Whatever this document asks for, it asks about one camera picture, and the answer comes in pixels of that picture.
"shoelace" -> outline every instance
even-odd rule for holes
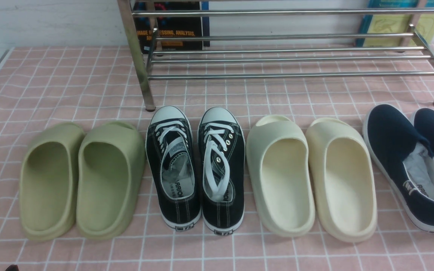
[[[161,124],[157,125],[157,127],[155,128],[155,130],[158,131],[160,128],[162,128],[162,127],[166,127],[166,126],[167,126],[167,128],[164,128],[162,134],[160,134],[160,132],[157,132],[157,133],[155,134],[155,135],[157,136],[158,141],[159,141],[159,144],[160,144],[160,150],[161,150],[161,151],[164,150],[164,139],[165,139],[165,136],[166,136],[169,132],[177,132],[177,133],[179,133],[179,134],[180,134],[184,139],[186,139],[186,133],[185,133],[184,128],[179,128],[178,125],[180,125],[181,127],[184,126],[182,122],[179,122],[179,121],[177,121],[177,120],[174,120],[173,122],[161,123]]]
[[[210,187],[210,190],[212,190],[212,196],[211,199],[213,201],[222,201],[224,199],[224,194],[227,190],[227,186],[229,185],[229,178],[230,178],[230,166],[229,162],[225,158],[225,155],[222,151],[219,150],[219,146],[215,141],[210,140],[210,136],[212,136],[219,144],[222,146],[222,149],[224,151],[227,151],[227,146],[230,145],[230,141],[222,139],[221,134],[224,134],[226,130],[230,130],[231,133],[234,133],[234,129],[230,127],[229,125],[222,125],[220,123],[209,123],[205,126],[205,129],[209,127],[217,127],[222,128],[220,130],[213,130],[210,128],[210,130],[205,134],[204,142],[207,142],[206,148],[205,148],[205,155],[203,158],[203,165],[205,170],[205,177],[207,178],[207,183]],[[215,151],[217,153],[217,156],[222,160],[224,163],[224,176],[220,179],[219,185],[217,185],[217,182],[215,181],[214,174],[212,173],[212,161],[211,161],[211,153],[212,151]]]

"shoe insole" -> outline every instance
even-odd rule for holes
[[[70,164],[65,147],[48,142],[31,152],[23,171],[22,220],[32,230],[48,230],[61,219],[68,200]]]
[[[100,142],[88,144],[83,151],[84,163],[80,183],[79,209],[81,225],[88,230],[105,230],[115,223],[123,208],[128,188],[128,167],[117,147]]]
[[[180,155],[173,165],[169,171],[162,170],[162,187],[165,193],[171,199],[182,199],[191,196],[194,191],[195,181],[188,154]]]
[[[193,194],[193,181],[191,177],[176,182],[162,181],[165,192],[172,199],[185,198]]]
[[[434,177],[433,163],[427,149],[420,143],[416,144],[415,150],[403,161],[408,176],[416,188],[429,199],[434,200]]]
[[[331,218],[340,230],[360,232],[373,215],[372,172],[363,147],[335,139],[327,149],[324,181]]]
[[[306,147],[297,139],[272,144],[262,162],[262,190],[274,222],[288,230],[309,219],[309,194],[305,161]]]

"cream slide sandal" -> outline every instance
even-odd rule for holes
[[[21,225],[28,239],[50,240],[74,225],[78,149],[84,137],[79,125],[64,122],[29,144],[19,182]]]
[[[306,234],[314,224],[315,207],[303,131],[284,116],[263,117],[249,132],[246,154],[264,226],[284,237]]]
[[[377,225],[371,159],[361,135],[340,120],[315,120],[306,132],[317,213],[343,242],[371,237]]]
[[[76,221],[84,237],[120,235],[133,218],[145,166],[145,144],[126,122],[93,129],[79,150]]]

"book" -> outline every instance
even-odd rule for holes
[[[146,10],[145,2],[136,2],[133,10]],[[155,10],[200,10],[200,2],[155,2]],[[150,20],[145,17],[134,19],[138,40],[143,53],[148,53],[152,42]],[[159,34],[162,37],[201,37],[202,20],[199,17],[158,17]],[[162,50],[202,50],[202,41],[162,41]]]
[[[418,0],[369,0],[368,8],[413,8]],[[426,7],[434,8],[434,0]],[[411,15],[365,15],[359,28],[360,33],[404,33],[408,30]],[[434,14],[422,14],[416,26],[418,32],[430,42],[434,36]],[[357,47],[399,46],[401,38],[358,38]]]

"shoe tongue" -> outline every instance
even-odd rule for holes
[[[162,178],[168,182],[177,182],[191,177],[190,159],[182,137],[177,137],[168,144],[167,155],[162,162]]]

